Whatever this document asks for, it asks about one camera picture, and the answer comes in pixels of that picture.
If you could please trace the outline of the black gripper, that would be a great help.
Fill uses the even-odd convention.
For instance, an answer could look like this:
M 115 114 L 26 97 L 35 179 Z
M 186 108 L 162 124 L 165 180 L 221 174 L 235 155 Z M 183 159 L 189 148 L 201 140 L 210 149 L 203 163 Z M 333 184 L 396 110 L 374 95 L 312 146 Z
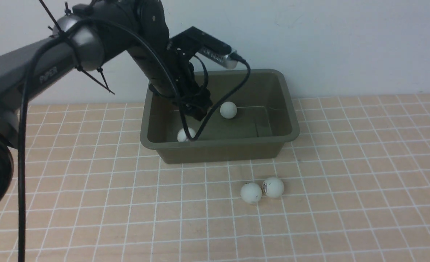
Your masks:
M 182 106 L 184 115 L 201 121 L 213 105 L 206 83 L 195 80 L 194 67 L 182 50 L 172 47 L 170 41 L 150 46 L 157 60 L 142 44 L 130 47 L 127 52 L 150 81 L 150 89 L 174 106 Z

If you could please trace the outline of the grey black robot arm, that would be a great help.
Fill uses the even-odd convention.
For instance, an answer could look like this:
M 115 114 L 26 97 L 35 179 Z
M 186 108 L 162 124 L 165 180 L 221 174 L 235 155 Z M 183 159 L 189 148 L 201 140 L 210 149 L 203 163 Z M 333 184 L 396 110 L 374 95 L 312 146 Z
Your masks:
M 39 59 L 27 90 L 31 100 L 75 68 L 92 71 L 124 51 L 138 64 L 155 94 L 173 105 L 183 105 L 183 113 L 202 120 L 212 102 L 206 85 L 195 81 L 190 54 L 178 50 L 169 37 L 164 8 L 160 0 L 97 0 L 78 4 L 73 12 L 60 18 L 66 32 L 86 19 L 104 20 L 128 32 L 101 23 L 83 24 L 64 42 L 59 29 L 36 43 L 0 56 L 0 201 L 13 178 L 14 161 L 10 148 L 18 148 L 22 92 L 27 70 L 35 53 L 56 43 Z

